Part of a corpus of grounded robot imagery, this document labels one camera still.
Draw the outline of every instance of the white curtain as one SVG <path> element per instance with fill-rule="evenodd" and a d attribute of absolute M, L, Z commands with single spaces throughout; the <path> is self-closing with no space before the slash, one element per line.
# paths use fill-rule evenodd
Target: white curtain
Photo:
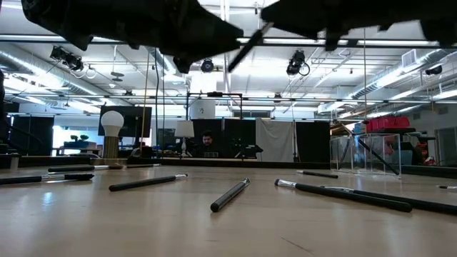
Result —
<path fill-rule="evenodd" d="M 293 123 L 257 118 L 256 144 L 263 149 L 258 161 L 293 162 Z"/>

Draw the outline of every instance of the black stick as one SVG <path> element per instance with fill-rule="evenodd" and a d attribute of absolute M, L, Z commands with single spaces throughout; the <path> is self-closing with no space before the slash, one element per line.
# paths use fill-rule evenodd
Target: black stick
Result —
<path fill-rule="evenodd" d="M 249 53 L 252 48 L 257 45 L 263 38 L 263 35 L 273 26 L 273 23 L 267 23 L 262 29 L 257 30 L 248 43 L 238 52 L 233 61 L 228 65 L 228 72 L 232 72 L 238 64 L 243 61 L 244 57 Z"/>
<path fill-rule="evenodd" d="M 323 176 L 326 178 L 338 178 L 338 175 L 317 173 L 317 172 L 312 172 L 312 171 L 297 171 L 297 173 L 303 174 L 303 175 L 311 175 L 311 176 Z"/>
<path fill-rule="evenodd" d="M 51 176 L 30 176 L 19 178 L 0 178 L 0 185 L 18 184 L 18 183 L 37 183 L 42 181 L 59 181 L 59 180 L 76 180 L 88 181 L 93 178 L 93 174 L 69 174 L 69 175 L 51 175 Z"/>
<path fill-rule="evenodd" d="M 153 164 L 139 164 L 139 165 L 127 165 L 126 168 L 148 168 L 154 167 Z"/>
<path fill-rule="evenodd" d="M 122 165 L 83 165 L 83 166 L 64 166 L 64 167 L 51 167 L 48 172 L 68 172 L 68 171 L 95 171 L 96 169 L 122 169 Z"/>
<path fill-rule="evenodd" d="M 441 189 L 457 189 L 457 186 L 438 186 Z"/>
<path fill-rule="evenodd" d="M 224 207 L 233 197 L 249 186 L 250 183 L 249 178 L 245 178 L 242 182 L 236 184 L 236 186 L 228 190 L 227 193 L 219 197 L 219 199 L 215 200 L 214 203 L 211 204 L 211 210 L 213 212 L 220 211 L 222 207 Z"/>
<path fill-rule="evenodd" d="M 400 197 L 400 196 L 390 196 L 390 195 L 386 195 L 383 193 L 372 193 L 372 192 L 367 192 L 367 191 L 353 190 L 350 188 L 335 188 L 335 189 L 343 190 L 345 192 L 350 192 L 350 193 L 356 193 L 356 194 L 362 195 L 362 196 L 371 196 L 371 197 L 376 197 L 376 198 L 388 199 L 388 200 L 392 200 L 392 201 L 401 201 L 404 203 L 409 203 L 409 204 L 411 204 L 411 206 L 413 208 L 417 208 L 420 210 L 457 215 L 457 206 L 452 206 L 449 204 L 434 203 L 434 202 L 430 202 L 430 201 L 422 201 L 422 200 L 411 199 L 411 198 Z"/>
<path fill-rule="evenodd" d="M 370 197 L 370 196 L 362 196 L 354 193 L 347 193 L 344 191 L 337 191 L 333 189 L 321 188 L 319 186 L 310 186 L 295 182 L 283 181 L 281 179 L 276 179 L 274 182 L 277 186 L 288 186 L 291 188 L 296 188 L 301 191 L 309 192 L 309 193 L 317 193 L 323 196 L 330 196 L 336 198 L 342 198 L 352 201 L 357 201 L 359 203 L 367 203 L 374 206 L 380 206 L 389 208 L 396 211 L 403 211 L 403 212 L 411 212 L 412 207 L 409 203 L 404 203 L 400 201 L 392 201 L 386 200 L 382 198 Z"/>
<path fill-rule="evenodd" d="M 151 178 L 151 179 L 146 179 L 146 180 L 142 180 L 142 181 L 134 181 L 134 182 L 129 182 L 129 183 L 120 183 L 120 184 L 116 184 L 116 185 L 110 185 L 109 190 L 111 192 L 115 192 L 115 191 L 130 189 L 130 188 L 137 188 L 137 187 L 141 187 L 141 186 L 150 186 L 150 185 L 155 185 L 158 183 L 172 182 L 172 181 L 175 181 L 177 178 L 185 178 L 187 176 L 188 176 L 187 174 L 184 174 L 184 175 L 166 176 L 166 177 L 161 177 L 161 178 Z"/>

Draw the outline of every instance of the wooden table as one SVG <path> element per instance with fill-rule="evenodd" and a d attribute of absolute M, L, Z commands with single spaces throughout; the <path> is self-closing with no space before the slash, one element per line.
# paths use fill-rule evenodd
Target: wooden table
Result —
<path fill-rule="evenodd" d="M 39 173 L 46 169 L 19 170 L 22 176 Z M 114 183 L 178 173 L 189 177 L 108 190 Z M 282 178 L 457 204 L 457 192 L 436 188 L 456 180 L 339 175 L 159 166 L 97 171 L 86 182 L 0 186 L 1 256 L 457 256 L 455 216 L 401 213 L 273 184 Z M 211 203 L 245 177 L 251 185 L 212 213 Z"/>

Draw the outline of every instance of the pipe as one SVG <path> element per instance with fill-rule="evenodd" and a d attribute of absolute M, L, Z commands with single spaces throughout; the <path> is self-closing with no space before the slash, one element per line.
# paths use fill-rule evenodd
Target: pipe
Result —
<path fill-rule="evenodd" d="M 99 89 L 98 87 L 85 82 L 82 79 L 74 78 L 68 71 L 65 71 L 54 64 L 49 64 L 46 61 L 33 56 L 25 50 L 20 49 L 17 46 L 2 44 L 0 46 L 0 56 L 13 61 L 14 63 L 24 66 L 34 72 L 35 75 L 42 77 L 43 80 L 49 83 L 59 84 L 63 86 L 68 84 L 81 89 L 88 95 L 109 95 L 110 93 Z M 118 100 L 118 105 L 130 106 L 130 104 L 124 100 Z"/>
<path fill-rule="evenodd" d="M 457 50 L 455 49 L 436 49 L 424 53 L 421 56 L 418 56 L 414 63 L 407 66 L 403 66 L 403 62 L 400 61 L 396 65 L 385 69 L 384 71 L 378 73 L 377 75 L 371 77 L 367 82 L 362 82 L 353 92 L 347 96 L 344 96 L 344 99 L 358 99 L 361 96 L 369 94 L 378 89 L 382 89 L 384 86 L 388 86 L 392 83 L 397 82 L 398 80 L 404 78 L 406 75 L 422 70 L 428 69 L 432 65 L 438 63 L 441 59 L 454 54 Z M 344 103 L 337 102 L 332 104 L 324 104 L 318 107 L 318 113 L 324 111 L 332 111 L 338 107 L 343 106 Z"/>
<path fill-rule="evenodd" d="M 165 74 L 171 74 L 174 75 L 176 74 L 176 69 L 174 68 L 174 65 L 166 58 L 165 55 L 163 55 L 158 48 L 152 47 L 152 46 L 145 46 L 146 50 L 149 52 L 151 57 L 157 58 L 157 65 L 162 66 L 164 64 L 164 67 L 162 67 L 165 70 Z"/>

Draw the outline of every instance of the person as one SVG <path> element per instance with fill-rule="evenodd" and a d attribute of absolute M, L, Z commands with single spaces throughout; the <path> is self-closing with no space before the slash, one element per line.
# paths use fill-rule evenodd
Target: person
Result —
<path fill-rule="evenodd" d="M 201 135 L 201 142 L 203 143 L 196 149 L 195 157 L 200 158 L 220 158 L 221 151 L 216 147 L 213 140 L 212 131 L 204 131 Z"/>

